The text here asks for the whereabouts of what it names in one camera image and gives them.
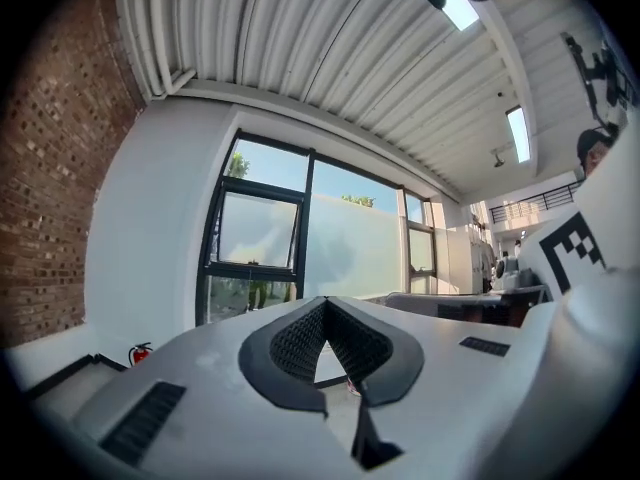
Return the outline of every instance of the black window frame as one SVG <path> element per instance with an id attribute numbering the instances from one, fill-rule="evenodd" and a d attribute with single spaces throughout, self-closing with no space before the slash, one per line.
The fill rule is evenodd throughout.
<path id="1" fill-rule="evenodd" d="M 287 151 L 308 158 L 307 163 L 307 177 L 305 180 L 305 191 L 296 191 L 288 188 L 278 187 L 275 185 L 269 185 L 256 181 L 244 180 L 240 178 L 233 178 L 225 174 L 227 168 L 230 165 L 233 153 L 236 150 L 239 141 L 253 142 L 256 144 L 262 144 L 264 146 L 272 147 L 281 151 Z M 224 277 L 230 279 L 244 279 L 251 281 L 272 281 L 272 282 L 289 282 L 296 287 L 296 299 L 304 297 L 304 277 L 305 277 L 305 264 L 307 256 L 307 239 L 309 233 L 309 211 L 311 205 L 311 192 L 313 185 L 313 173 L 315 168 L 315 162 L 323 162 L 345 171 L 357 174 L 369 180 L 375 181 L 387 187 L 390 187 L 396 191 L 402 191 L 402 201 L 404 204 L 405 215 L 405 237 L 404 243 L 400 243 L 401 247 L 405 247 L 409 251 L 409 255 L 405 261 L 406 275 L 405 279 L 408 281 L 405 283 L 405 291 L 410 293 L 410 280 L 419 277 L 434 276 L 436 273 L 436 257 L 435 257 L 435 240 L 434 230 L 432 226 L 420 224 L 417 222 L 409 221 L 407 216 L 407 200 L 406 194 L 410 194 L 421 201 L 422 213 L 424 222 L 432 222 L 428 220 L 425 210 L 425 204 L 429 203 L 431 209 L 430 200 L 408 191 L 404 186 L 397 183 L 393 183 L 387 179 L 376 176 L 375 174 L 368 173 L 359 167 L 342 162 L 335 158 L 319 154 L 313 148 L 303 148 L 294 144 L 288 144 L 269 137 L 263 137 L 257 134 L 248 133 L 242 129 L 238 129 L 233 137 L 231 146 L 229 147 L 224 162 L 222 164 L 221 171 L 218 175 L 216 185 L 211 196 L 211 203 L 207 213 L 205 221 L 204 234 L 202 239 L 202 245 L 200 249 L 200 257 L 198 261 L 198 274 L 196 279 L 196 326 L 203 325 L 205 322 L 205 301 L 204 301 L 204 286 L 207 276 Z M 266 265 L 248 265 L 243 263 L 225 262 L 225 261 L 210 261 L 210 255 L 212 251 L 212 240 L 214 239 L 214 227 L 219 220 L 222 225 L 222 212 L 224 212 L 224 201 L 226 195 L 229 193 L 248 195 L 253 197 L 259 197 L 263 199 L 282 201 L 287 203 L 293 203 L 297 205 L 298 211 L 296 213 L 295 231 L 292 238 L 292 245 L 294 246 L 293 262 L 291 268 L 288 267 L 274 267 Z M 402 211 L 398 208 L 398 216 L 400 217 Z M 410 239 L 409 229 L 417 229 L 419 231 L 426 231 L 431 233 L 432 242 L 432 255 L 433 255 L 433 270 L 420 271 L 411 275 L 411 257 L 410 257 Z M 218 233 L 217 239 L 220 240 L 220 233 Z M 219 255 L 220 247 L 216 248 L 216 254 Z"/>

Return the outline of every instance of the brick wall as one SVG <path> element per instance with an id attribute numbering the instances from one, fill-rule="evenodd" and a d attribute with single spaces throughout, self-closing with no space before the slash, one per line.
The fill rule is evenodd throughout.
<path id="1" fill-rule="evenodd" d="M 82 323 L 92 205 L 143 108 L 115 0 L 65 0 L 0 122 L 0 324 L 14 346 Z"/>

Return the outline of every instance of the balcony railing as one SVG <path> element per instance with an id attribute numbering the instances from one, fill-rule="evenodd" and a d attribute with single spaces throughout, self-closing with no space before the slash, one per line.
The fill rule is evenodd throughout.
<path id="1" fill-rule="evenodd" d="M 494 223 L 498 223 L 505 220 L 517 219 L 518 217 L 526 217 L 527 215 L 544 212 L 557 206 L 573 203 L 573 194 L 575 194 L 581 184 L 582 182 L 576 181 L 564 187 L 522 199 L 516 203 L 496 206 L 490 210 L 491 218 Z"/>

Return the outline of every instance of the corrugated ceiling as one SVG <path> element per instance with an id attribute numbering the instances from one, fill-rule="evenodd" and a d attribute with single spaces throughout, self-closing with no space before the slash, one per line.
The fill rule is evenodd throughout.
<path id="1" fill-rule="evenodd" d="M 126 1 L 123 18 L 141 50 L 135 0 Z M 518 100 L 489 33 L 480 22 L 458 31 L 426 0 L 161 1 L 172 72 L 195 68 L 200 79 L 326 110 L 405 151 L 461 193 L 495 177 L 489 151 L 512 143 L 505 112 Z M 497 4 L 523 57 L 544 139 L 567 115 L 588 113 L 559 32 L 588 40 L 587 50 L 597 34 L 568 0 Z M 141 58 L 132 54 L 145 87 Z M 514 148 L 501 157 L 515 166 Z"/>

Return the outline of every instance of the fire extinguisher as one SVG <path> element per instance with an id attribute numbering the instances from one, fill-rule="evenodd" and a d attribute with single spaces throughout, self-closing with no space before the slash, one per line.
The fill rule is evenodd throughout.
<path id="1" fill-rule="evenodd" d="M 149 345 L 151 345 L 150 341 L 135 345 L 129 349 L 129 364 L 131 364 L 131 366 L 138 364 L 147 357 L 150 352 L 153 352 L 153 349 L 149 347 Z"/>

